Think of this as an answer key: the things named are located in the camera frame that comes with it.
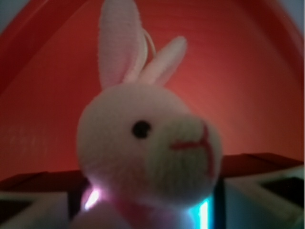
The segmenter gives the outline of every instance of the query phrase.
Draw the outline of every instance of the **embroidered nose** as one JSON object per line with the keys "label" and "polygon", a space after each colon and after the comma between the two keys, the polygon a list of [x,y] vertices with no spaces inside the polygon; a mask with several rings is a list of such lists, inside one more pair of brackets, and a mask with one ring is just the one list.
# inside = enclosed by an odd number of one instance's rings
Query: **embroidered nose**
{"label": "embroidered nose", "polygon": [[192,141],[177,141],[174,144],[170,145],[171,150],[186,150],[191,148],[198,148],[203,147],[206,150],[207,157],[208,157],[208,174],[210,178],[214,178],[214,157],[213,157],[213,150],[212,147],[208,141],[208,128],[206,125],[203,125],[203,136],[198,142],[192,142]]}

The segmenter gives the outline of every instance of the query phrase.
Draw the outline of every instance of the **plush rabbit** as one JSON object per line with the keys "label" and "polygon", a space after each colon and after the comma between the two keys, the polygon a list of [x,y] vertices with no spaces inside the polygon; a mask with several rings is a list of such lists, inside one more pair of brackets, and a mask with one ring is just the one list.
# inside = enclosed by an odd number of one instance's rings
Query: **plush rabbit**
{"label": "plush rabbit", "polygon": [[216,131],[162,88],[186,51],[177,37],[145,67],[147,46],[133,0],[106,0],[100,21],[103,92],[85,108],[77,150],[102,200],[74,228],[179,228],[184,209],[212,191],[221,164]]}

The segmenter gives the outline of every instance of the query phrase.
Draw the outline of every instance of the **bunny eye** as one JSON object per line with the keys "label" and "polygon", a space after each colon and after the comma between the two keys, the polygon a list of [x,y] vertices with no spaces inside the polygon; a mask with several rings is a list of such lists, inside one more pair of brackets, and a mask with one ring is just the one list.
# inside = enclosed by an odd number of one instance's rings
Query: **bunny eye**
{"label": "bunny eye", "polygon": [[136,138],[146,138],[150,129],[151,125],[148,122],[139,121],[133,125],[132,134],[136,136]]}

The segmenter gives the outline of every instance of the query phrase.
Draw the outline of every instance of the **glowing light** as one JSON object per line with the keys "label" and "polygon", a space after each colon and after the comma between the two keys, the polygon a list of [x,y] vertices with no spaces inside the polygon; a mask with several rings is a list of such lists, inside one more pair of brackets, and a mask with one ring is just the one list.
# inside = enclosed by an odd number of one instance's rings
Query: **glowing light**
{"label": "glowing light", "polygon": [[86,203],[84,205],[84,209],[86,211],[91,209],[97,203],[99,198],[100,198],[99,190],[93,190],[92,193],[89,195],[89,198],[87,199],[87,201],[86,201]]}
{"label": "glowing light", "polygon": [[200,229],[209,229],[209,201],[206,200],[199,208]]}

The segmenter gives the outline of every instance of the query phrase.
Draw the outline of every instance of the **bunny cheek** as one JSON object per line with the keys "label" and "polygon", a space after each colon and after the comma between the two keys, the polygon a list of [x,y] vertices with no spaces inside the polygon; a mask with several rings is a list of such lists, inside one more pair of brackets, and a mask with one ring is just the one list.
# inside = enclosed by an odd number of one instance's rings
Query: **bunny cheek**
{"label": "bunny cheek", "polygon": [[216,168],[207,131],[199,118],[183,117],[164,124],[151,136],[146,169],[162,201],[190,206],[213,189]]}

